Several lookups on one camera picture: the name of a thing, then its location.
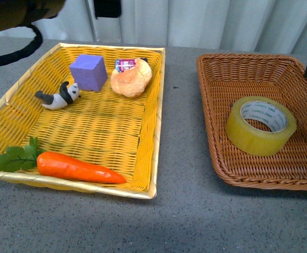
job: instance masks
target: yellow woven basket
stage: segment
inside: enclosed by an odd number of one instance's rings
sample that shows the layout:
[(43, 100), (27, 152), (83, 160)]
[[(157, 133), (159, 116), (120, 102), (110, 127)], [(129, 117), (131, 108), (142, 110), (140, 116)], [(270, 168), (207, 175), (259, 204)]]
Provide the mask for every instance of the yellow woven basket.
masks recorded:
[[(38, 90), (56, 93), (74, 82), (69, 65), (80, 54), (102, 55), (108, 80), (100, 92), (81, 91), (81, 98), (59, 110), (48, 110), (34, 97)], [(110, 86), (114, 62), (146, 57), (152, 79), (136, 99), (115, 94)], [(101, 192), (130, 198), (156, 196), (165, 49), (60, 43), (39, 59), (0, 99), (0, 153), (7, 146), (28, 144), (108, 167), (125, 184), (69, 181), (41, 176), (37, 169), (0, 172), (0, 180), (57, 190)]]

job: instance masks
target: toy panda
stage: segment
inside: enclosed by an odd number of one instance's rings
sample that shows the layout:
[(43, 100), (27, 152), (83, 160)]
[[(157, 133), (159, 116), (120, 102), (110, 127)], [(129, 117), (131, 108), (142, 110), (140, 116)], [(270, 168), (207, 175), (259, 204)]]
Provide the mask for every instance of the toy panda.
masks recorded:
[(42, 106), (51, 110), (56, 110), (72, 104), (80, 96), (78, 84), (74, 83), (68, 89), (69, 82), (63, 82), (60, 86), (60, 92), (53, 95), (44, 94), (43, 91), (37, 91), (35, 96), (42, 100)]

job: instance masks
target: packing tape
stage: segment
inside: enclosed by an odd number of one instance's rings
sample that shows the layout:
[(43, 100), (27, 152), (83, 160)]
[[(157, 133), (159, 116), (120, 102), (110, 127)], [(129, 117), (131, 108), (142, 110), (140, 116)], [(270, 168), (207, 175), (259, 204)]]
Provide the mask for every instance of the packing tape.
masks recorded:
[[(247, 119), (264, 123), (272, 132), (251, 126)], [(295, 130), (293, 114), (278, 102), (262, 96), (247, 96), (237, 100), (225, 127), (227, 137), (234, 146), (263, 157), (279, 152)]]

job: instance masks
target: green leaf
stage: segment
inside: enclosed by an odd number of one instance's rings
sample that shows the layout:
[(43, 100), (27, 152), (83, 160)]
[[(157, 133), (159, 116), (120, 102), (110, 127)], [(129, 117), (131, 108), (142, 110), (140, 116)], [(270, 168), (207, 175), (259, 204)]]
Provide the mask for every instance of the green leaf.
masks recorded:
[(29, 138), (29, 145), (35, 150), (35, 153), (37, 153), (37, 149), (39, 147), (37, 137), (35, 137), (35, 138), (30, 137)]
[(25, 161), (22, 159), (15, 159), (15, 160), (10, 160), (8, 163), (8, 166), (6, 167), (5, 171), (7, 172), (14, 172), (18, 171), (21, 169), (21, 166), (23, 165)]
[(24, 163), (21, 166), (21, 169), (23, 170), (30, 170), (37, 166), (36, 160), (35, 161), (24, 161)]
[(6, 171), (6, 168), (9, 164), (9, 155), (8, 154), (0, 154), (0, 171)]
[(25, 146), (25, 159), (34, 159), (36, 160), (37, 157), (37, 150), (35, 150), (32, 146), (26, 145)]
[(13, 159), (23, 156), (25, 151), (22, 147), (8, 147), (6, 153)]
[(37, 151), (37, 156), (39, 156), (39, 155), (42, 154), (43, 152), (46, 152), (46, 150), (45, 150), (45, 149), (39, 149), (39, 150)]

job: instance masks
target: gray table surface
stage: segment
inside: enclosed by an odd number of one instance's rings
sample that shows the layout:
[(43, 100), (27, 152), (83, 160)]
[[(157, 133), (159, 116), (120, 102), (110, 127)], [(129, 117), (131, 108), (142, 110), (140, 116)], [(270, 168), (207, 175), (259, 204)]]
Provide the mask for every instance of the gray table surface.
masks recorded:
[[(0, 37), (0, 54), (28, 42)], [(0, 98), (58, 42), (0, 67)], [(232, 187), (213, 169), (196, 58), (214, 52), (166, 48), (156, 198), (0, 181), (0, 252), (307, 252), (307, 192)]]

